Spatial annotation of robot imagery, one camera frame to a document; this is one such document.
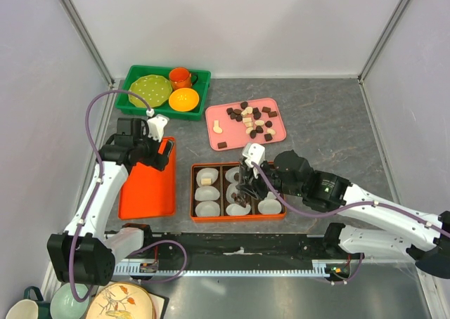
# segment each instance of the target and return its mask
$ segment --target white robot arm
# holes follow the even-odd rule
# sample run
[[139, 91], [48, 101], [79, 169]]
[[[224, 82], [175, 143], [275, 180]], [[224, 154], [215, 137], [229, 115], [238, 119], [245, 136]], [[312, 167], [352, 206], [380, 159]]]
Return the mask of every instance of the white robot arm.
[[450, 212], [441, 215], [395, 204], [332, 173], [316, 171], [293, 150], [276, 156], [273, 167], [264, 158], [264, 147], [249, 143], [240, 163], [237, 202], [246, 195], [264, 199], [273, 193], [301, 197], [303, 203], [322, 214], [291, 207], [307, 217], [325, 218], [335, 214], [359, 219], [383, 230], [358, 229], [332, 223], [323, 244], [330, 251], [387, 259], [411, 259], [421, 270], [440, 278], [450, 278]]
[[153, 117], [153, 114], [148, 120], [118, 119], [117, 133], [100, 149], [102, 177], [99, 177], [101, 170], [97, 164], [77, 213], [62, 234], [51, 235], [47, 242], [51, 262], [61, 282], [70, 280], [73, 240], [77, 246], [72, 262], [73, 278], [75, 282], [90, 285], [106, 285], [115, 265], [145, 244], [146, 232], [150, 232], [148, 226], [130, 224], [108, 239], [105, 239], [105, 227], [115, 198], [133, 166], [140, 162], [162, 171], [167, 165], [173, 142], [167, 141], [165, 149], [159, 153], [167, 122], [166, 117]]

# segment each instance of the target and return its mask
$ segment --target white chocolate piece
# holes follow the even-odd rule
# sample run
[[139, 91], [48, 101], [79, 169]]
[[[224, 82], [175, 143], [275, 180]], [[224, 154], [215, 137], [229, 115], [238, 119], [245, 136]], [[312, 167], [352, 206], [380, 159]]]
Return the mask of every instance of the white chocolate piece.
[[200, 181], [202, 185], [212, 185], [212, 179], [211, 178], [202, 178]]
[[212, 130], [216, 134], [222, 134], [223, 130], [219, 127], [219, 120], [214, 120], [214, 127], [212, 127]]

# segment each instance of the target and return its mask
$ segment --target orange tray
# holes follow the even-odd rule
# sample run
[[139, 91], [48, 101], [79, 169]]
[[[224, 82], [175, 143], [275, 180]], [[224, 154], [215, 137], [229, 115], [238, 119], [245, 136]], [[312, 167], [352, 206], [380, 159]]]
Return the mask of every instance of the orange tray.
[[175, 214], [175, 139], [163, 138], [160, 152], [167, 140], [174, 141], [169, 164], [158, 171], [138, 163], [120, 191], [119, 218], [146, 219]]
[[[226, 213], [226, 207], [229, 206], [228, 201], [226, 200], [225, 194], [226, 189], [231, 184], [225, 179], [225, 173], [227, 170], [239, 166], [239, 162], [228, 162], [228, 163], [196, 163], [192, 166], [191, 169], [191, 218], [196, 223], [214, 223], [214, 222], [239, 222], [239, 221], [273, 221], [284, 219], [286, 216], [286, 208], [284, 205], [281, 205], [281, 213], [275, 215], [265, 215], [261, 214], [257, 205], [259, 200], [255, 200], [251, 198], [250, 205], [252, 206], [251, 212], [248, 215], [244, 216], [229, 216]], [[197, 207], [198, 203], [194, 199], [195, 189], [198, 188], [197, 181], [195, 177], [197, 173], [203, 168], [215, 168], [219, 170], [219, 178], [217, 181], [212, 184], [220, 192], [220, 198], [216, 200], [220, 205], [220, 216], [212, 216], [212, 217], [197, 217], [195, 215], [195, 207]]]

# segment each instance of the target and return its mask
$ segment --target white mug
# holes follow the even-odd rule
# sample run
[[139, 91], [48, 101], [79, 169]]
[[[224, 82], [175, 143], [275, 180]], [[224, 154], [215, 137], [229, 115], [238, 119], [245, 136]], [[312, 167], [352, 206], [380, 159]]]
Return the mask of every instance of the white mug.
[[16, 305], [11, 307], [6, 319], [37, 319], [39, 315], [39, 307], [35, 301], [23, 299]]

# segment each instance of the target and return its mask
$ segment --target green mug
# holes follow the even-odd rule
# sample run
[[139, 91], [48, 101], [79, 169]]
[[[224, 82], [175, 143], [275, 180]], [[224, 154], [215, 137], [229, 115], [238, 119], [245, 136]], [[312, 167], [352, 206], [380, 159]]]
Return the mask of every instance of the green mug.
[[[36, 300], [31, 299], [31, 291], [34, 291], [34, 295]], [[38, 307], [38, 316], [37, 319], [51, 319], [50, 315], [50, 303], [44, 301], [44, 297], [42, 296], [41, 290], [35, 286], [29, 286], [23, 292], [23, 299], [34, 300]]]

